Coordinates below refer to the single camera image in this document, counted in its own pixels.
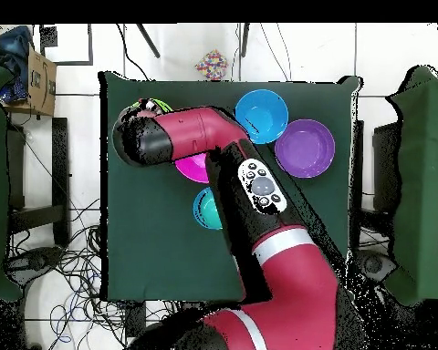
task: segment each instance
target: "round button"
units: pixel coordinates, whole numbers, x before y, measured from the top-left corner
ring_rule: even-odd
[[[269,204],[269,200],[266,197],[262,197],[259,200],[260,205],[262,205],[263,207],[266,206],[267,204]]]
[[[257,196],[267,196],[274,192],[274,183],[268,177],[256,177],[252,182],[252,192]]]

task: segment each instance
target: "silver band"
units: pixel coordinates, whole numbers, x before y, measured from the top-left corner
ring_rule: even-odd
[[[266,239],[252,251],[252,254],[255,254],[260,265],[263,265],[272,256],[301,244],[315,243],[311,240],[306,229],[293,228]]]
[[[240,321],[245,325],[246,330],[250,334],[255,350],[267,350],[265,339],[256,326],[255,321],[242,310],[225,309],[228,312],[234,313]]]

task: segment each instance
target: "table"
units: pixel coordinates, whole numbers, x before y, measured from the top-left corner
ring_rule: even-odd
[[[233,110],[245,93],[267,88],[287,103],[289,121],[313,118],[336,141],[331,167],[312,180],[291,178],[276,164],[273,144],[257,146],[268,167],[296,204],[312,238],[337,273],[348,249],[349,165],[357,77],[339,83],[305,82],[148,82],[99,73],[102,138],[111,133],[120,112],[138,98],[158,98],[172,108],[218,106]],[[108,177],[108,197],[101,198],[102,226],[108,219],[108,259],[102,256],[102,292],[110,300],[236,301],[242,287],[221,232],[203,229],[192,206],[203,184],[187,180],[173,164],[133,168],[102,140],[101,180]]]

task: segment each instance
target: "control buttons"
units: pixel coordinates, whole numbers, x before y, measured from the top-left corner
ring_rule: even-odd
[[[261,206],[265,207],[267,204],[269,204],[269,200],[268,200],[266,197],[262,197],[262,198],[259,200],[259,204],[260,204]]]
[[[286,209],[286,196],[262,160],[244,160],[238,167],[237,176],[255,211],[273,215]]]
[[[252,182],[252,192],[257,196],[267,196],[274,192],[274,189],[274,183],[268,177],[256,177]]]

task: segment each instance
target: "colorful toy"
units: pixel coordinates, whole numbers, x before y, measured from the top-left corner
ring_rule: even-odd
[[[227,59],[214,49],[196,65],[196,69],[209,80],[221,80],[227,69]]]

